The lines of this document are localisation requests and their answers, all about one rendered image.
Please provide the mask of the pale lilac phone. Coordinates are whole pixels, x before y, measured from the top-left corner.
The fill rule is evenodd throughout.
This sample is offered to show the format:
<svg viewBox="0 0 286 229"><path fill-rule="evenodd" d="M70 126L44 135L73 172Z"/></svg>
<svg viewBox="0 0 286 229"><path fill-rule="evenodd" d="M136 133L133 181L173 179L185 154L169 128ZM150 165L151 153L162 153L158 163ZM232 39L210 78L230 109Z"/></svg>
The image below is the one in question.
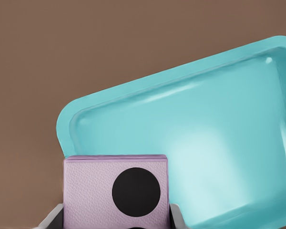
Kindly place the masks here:
<svg viewBox="0 0 286 229"><path fill-rule="evenodd" d="M64 160L64 229L170 229L165 155Z"/></svg>

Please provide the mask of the pale blue-green tray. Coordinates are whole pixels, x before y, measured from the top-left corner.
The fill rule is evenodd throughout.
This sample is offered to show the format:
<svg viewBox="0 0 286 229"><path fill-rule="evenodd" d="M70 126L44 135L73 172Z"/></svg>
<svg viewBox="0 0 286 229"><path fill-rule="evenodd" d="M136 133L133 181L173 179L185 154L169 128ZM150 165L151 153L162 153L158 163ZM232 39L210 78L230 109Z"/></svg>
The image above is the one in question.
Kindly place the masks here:
<svg viewBox="0 0 286 229"><path fill-rule="evenodd" d="M66 157L165 154L189 228L286 226L286 36L78 98L56 131Z"/></svg>

